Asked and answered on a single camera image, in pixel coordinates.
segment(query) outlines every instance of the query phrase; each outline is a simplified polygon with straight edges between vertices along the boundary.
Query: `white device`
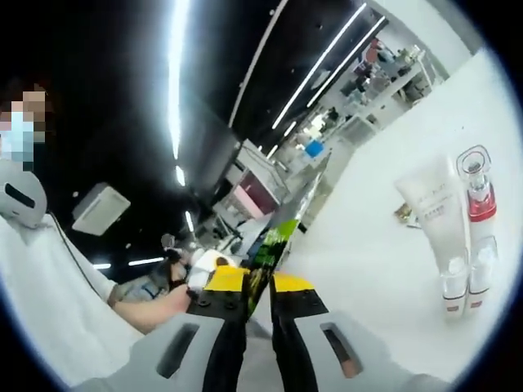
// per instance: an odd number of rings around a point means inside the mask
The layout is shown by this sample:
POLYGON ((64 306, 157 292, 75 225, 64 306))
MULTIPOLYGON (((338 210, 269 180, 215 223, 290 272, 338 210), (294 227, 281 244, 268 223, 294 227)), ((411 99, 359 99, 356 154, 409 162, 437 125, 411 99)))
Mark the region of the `white device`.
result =
POLYGON ((46 210, 47 196, 39 179, 20 164, 0 159, 0 214, 34 229, 46 210))
POLYGON ((101 236, 131 202, 106 183, 96 184, 73 210, 73 230, 101 236))

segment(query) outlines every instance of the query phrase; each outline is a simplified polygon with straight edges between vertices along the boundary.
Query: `face mask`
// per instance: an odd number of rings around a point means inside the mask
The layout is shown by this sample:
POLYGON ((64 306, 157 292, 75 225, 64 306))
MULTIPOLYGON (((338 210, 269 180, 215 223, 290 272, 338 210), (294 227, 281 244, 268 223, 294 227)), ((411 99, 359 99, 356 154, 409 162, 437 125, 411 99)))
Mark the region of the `face mask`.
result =
POLYGON ((24 120, 23 112, 11 112, 11 126, 0 131, 2 148, 0 158, 15 162, 32 162, 34 147, 34 125, 24 120))

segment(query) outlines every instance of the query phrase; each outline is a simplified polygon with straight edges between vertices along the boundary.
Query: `fluorescent light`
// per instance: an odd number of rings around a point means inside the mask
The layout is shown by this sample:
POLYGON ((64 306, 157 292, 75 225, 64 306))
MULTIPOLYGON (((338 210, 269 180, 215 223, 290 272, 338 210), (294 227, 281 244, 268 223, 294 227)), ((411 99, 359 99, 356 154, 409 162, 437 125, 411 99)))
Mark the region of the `fluorescent light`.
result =
POLYGON ((171 132, 172 154, 175 159, 178 159, 178 149, 180 148, 180 67, 189 2, 190 0, 175 2, 168 53, 168 126, 171 132))
POLYGON ((163 260, 163 257, 155 257, 154 259, 129 261, 128 265, 132 267, 134 265, 158 263, 159 261, 162 261, 162 260, 163 260))
POLYGON ((190 217, 190 213, 188 211, 186 211, 186 221, 187 221, 187 226, 189 226, 189 231, 191 233, 194 233, 193 218, 190 217))
POLYGON ((378 22, 371 28, 371 30, 369 30, 368 33, 365 34, 365 36, 361 39, 361 41, 358 42, 358 44, 354 47, 354 49, 352 49, 352 51, 348 54, 347 57, 345 57, 345 59, 343 59, 342 63, 336 68, 336 70, 334 72, 331 73, 331 75, 329 76, 329 78, 325 81, 325 83, 323 84, 322 87, 320 87, 320 89, 314 94, 314 96, 312 97, 312 99, 309 101, 309 103, 307 104, 307 108, 310 108, 312 106, 312 104, 315 103, 315 101, 318 99, 318 97, 321 95, 321 93, 323 92, 323 90, 325 90, 325 88, 327 88, 327 86, 334 80, 334 78, 336 78, 336 75, 339 74, 339 72, 343 69, 343 67, 345 66, 345 64, 347 63, 348 60, 350 60, 352 58, 352 56, 356 53, 356 51, 358 49, 360 49, 360 47, 364 44, 364 42, 369 39, 369 37, 374 33, 374 31, 376 31, 376 29, 380 26, 381 23, 383 23, 385 21, 385 16, 382 16, 378 22))
POLYGON ((272 150, 267 154, 267 159, 269 159, 270 157, 272 157, 272 154, 274 154, 276 152, 276 150, 278 149, 278 145, 275 145, 272 150))
POLYGON ((183 170, 179 166, 177 166, 177 180, 181 186, 186 186, 186 175, 183 173, 183 170))
POLYGON ((111 264, 109 263, 93 264, 92 266, 95 267, 95 270, 108 270, 111 268, 111 264))
POLYGON ((305 88, 305 85, 309 82, 309 80, 312 78, 312 76, 314 75, 314 72, 316 72, 316 70, 320 67, 321 63, 323 62, 323 60, 325 59, 325 57, 327 57, 327 55, 330 53, 330 51, 333 49, 334 45, 336 45, 336 43, 340 40, 340 38, 342 37, 342 35, 346 32, 346 30, 349 28, 350 25, 352 25, 352 23, 355 21, 355 19, 358 17, 358 15, 363 12, 363 10, 367 7, 367 3, 364 2, 360 8, 358 8, 358 10, 354 13, 353 16, 351 16, 351 18, 345 23, 345 25, 343 26, 343 28, 339 31, 339 33, 337 34, 336 37, 334 37, 334 39, 332 40, 332 42, 329 44, 329 46, 327 47, 327 49, 325 49, 325 51, 321 54, 320 58, 316 61, 316 63, 314 64, 314 66, 311 68, 311 70, 309 71, 309 73, 307 74, 307 76, 305 76, 305 79, 303 79, 303 82, 302 84, 300 84, 298 86, 298 88, 296 89, 296 91, 294 92, 294 94, 291 96, 291 99, 288 100, 287 104, 285 104, 284 108, 282 109, 281 113, 279 114, 279 116, 276 118, 275 120, 275 123, 272 124, 272 129, 276 129, 276 127, 278 126, 278 124, 281 122, 282 118, 284 117, 284 115, 287 113, 288 109, 291 107, 291 105, 294 103, 294 101, 296 100, 297 96, 300 94, 300 92, 302 92, 303 88, 305 88))
POLYGON ((293 121, 293 123, 292 123, 291 125, 288 126, 287 131, 285 131, 285 133, 284 133, 284 137, 286 137, 286 135, 288 135, 289 133, 291 133, 291 130, 294 129, 294 127, 296 126, 296 124, 297 124, 297 123, 296 123, 295 121, 293 121))

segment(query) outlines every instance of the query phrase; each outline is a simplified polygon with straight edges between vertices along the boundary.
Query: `white shirt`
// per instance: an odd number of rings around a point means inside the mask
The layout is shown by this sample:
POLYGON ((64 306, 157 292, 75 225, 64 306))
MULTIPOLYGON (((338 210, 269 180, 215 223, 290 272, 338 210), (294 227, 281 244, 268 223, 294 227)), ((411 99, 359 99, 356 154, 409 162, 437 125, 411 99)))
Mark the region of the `white shirt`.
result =
POLYGON ((105 302, 115 282, 67 240, 94 292, 69 254, 53 219, 27 229, 0 216, 0 283, 18 324, 43 362, 67 385, 109 376, 129 360, 143 335, 105 302))

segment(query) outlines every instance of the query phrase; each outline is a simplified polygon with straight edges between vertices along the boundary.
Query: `product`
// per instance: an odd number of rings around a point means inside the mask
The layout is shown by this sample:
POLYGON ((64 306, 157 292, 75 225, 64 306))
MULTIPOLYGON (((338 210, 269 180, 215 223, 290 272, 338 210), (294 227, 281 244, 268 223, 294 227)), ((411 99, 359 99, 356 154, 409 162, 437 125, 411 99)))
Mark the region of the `product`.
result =
POLYGON ((431 244, 443 284, 446 313, 459 317, 467 295, 468 266, 460 181, 454 165, 448 157, 439 157, 395 185, 431 244))
POLYGON ((483 304, 490 288, 493 267, 498 261, 498 246, 494 236, 497 205, 494 186, 488 174, 490 156, 484 146, 476 145, 459 155, 456 166, 467 184, 467 212, 471 235, 467 309, 474 310, 483 304))

